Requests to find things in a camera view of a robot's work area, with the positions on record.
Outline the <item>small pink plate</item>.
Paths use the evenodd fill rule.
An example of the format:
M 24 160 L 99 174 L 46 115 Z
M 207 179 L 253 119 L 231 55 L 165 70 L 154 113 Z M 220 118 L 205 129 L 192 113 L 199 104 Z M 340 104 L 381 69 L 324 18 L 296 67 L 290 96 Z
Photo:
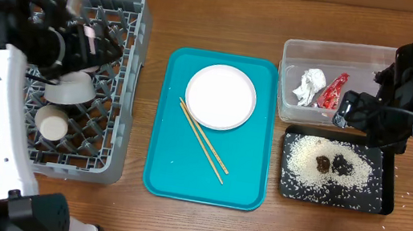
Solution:
M 83 26 L 84 34 L 87 36 L 88 40 L 88 48 L 89 53 L 92 55 L 96 55 L 96 48 L 95 48 L 95 30 L 91 26 Z M 88 68 L 84 68 L 83 72 L 86 73 L 95 73 L 98 70 L 97 66 L 91 66 Z

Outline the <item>large pink plate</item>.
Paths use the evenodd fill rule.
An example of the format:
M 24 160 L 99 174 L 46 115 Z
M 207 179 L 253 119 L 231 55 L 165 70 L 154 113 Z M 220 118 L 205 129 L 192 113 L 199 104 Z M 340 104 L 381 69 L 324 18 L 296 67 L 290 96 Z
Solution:
M 188 112 L 209 129 L 240 127 L 253 114 L 256 88 L 247 74 L 230 65 L 215 64 L 198 71 L 186 87 Z

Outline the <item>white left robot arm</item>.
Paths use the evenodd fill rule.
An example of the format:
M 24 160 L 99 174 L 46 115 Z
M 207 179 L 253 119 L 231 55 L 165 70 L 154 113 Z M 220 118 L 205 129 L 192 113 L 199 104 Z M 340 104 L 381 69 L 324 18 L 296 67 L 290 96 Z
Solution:
M 0 0 L 0 231 L 101 231 L 71 217 L 64 195 L 39 193 L 28 158 L 23 86 L 27 64 L 48 79 L 121 55 L 105 30 L 88 36 L 68 0 L 36 0 L 45 18 L 31 21 L 31 0 Z

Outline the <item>white tissue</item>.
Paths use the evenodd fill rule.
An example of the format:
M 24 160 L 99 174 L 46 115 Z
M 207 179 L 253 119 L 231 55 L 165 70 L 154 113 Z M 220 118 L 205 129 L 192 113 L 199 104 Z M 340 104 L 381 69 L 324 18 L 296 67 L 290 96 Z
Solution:
M 309 106 L 314 96 L 325 87 L 326 77 L 321 69 L 313 68 L 304 71 L 301 84 L 293 90 L 298 98 L 298 106 Z

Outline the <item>brown food scrap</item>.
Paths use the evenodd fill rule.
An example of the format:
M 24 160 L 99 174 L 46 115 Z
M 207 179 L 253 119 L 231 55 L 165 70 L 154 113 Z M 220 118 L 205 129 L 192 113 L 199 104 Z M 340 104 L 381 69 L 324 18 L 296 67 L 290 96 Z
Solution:
M 321 174 L 327 174 L 330 171 L 330 159 L 327 156 L 317 156 L 315 159 L 317 162 L 317 170 Z

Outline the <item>grey bowl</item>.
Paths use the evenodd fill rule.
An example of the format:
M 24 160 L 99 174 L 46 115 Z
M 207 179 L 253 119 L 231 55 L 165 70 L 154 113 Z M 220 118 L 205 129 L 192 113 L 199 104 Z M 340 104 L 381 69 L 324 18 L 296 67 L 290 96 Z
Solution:
M 86 72 L 71 72 L 60 77 L 58 85 L 47 84 L 44 97 L 60 105 L 86 103 L 96 97 L 91 76 Z

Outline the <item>red snack wrapper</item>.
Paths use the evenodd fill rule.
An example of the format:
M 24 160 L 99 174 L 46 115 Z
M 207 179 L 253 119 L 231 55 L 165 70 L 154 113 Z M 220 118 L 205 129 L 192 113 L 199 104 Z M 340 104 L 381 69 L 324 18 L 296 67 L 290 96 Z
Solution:
M 341 73 L 331 84 L 321 93 L 313 107 L 333 110 L 338 106 L 339 97 L 341 96 L 342 86 L 347 83 L 349 75 Z

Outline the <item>small white cup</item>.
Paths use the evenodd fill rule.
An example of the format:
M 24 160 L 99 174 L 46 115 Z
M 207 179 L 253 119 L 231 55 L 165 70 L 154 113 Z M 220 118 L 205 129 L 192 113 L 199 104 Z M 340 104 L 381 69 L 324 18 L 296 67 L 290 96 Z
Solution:
M 42 137 L 47 140 L 61 140 L 68 129 L 68 115 L 55 105 L 46 105 L 37 110 L 34 123 Z

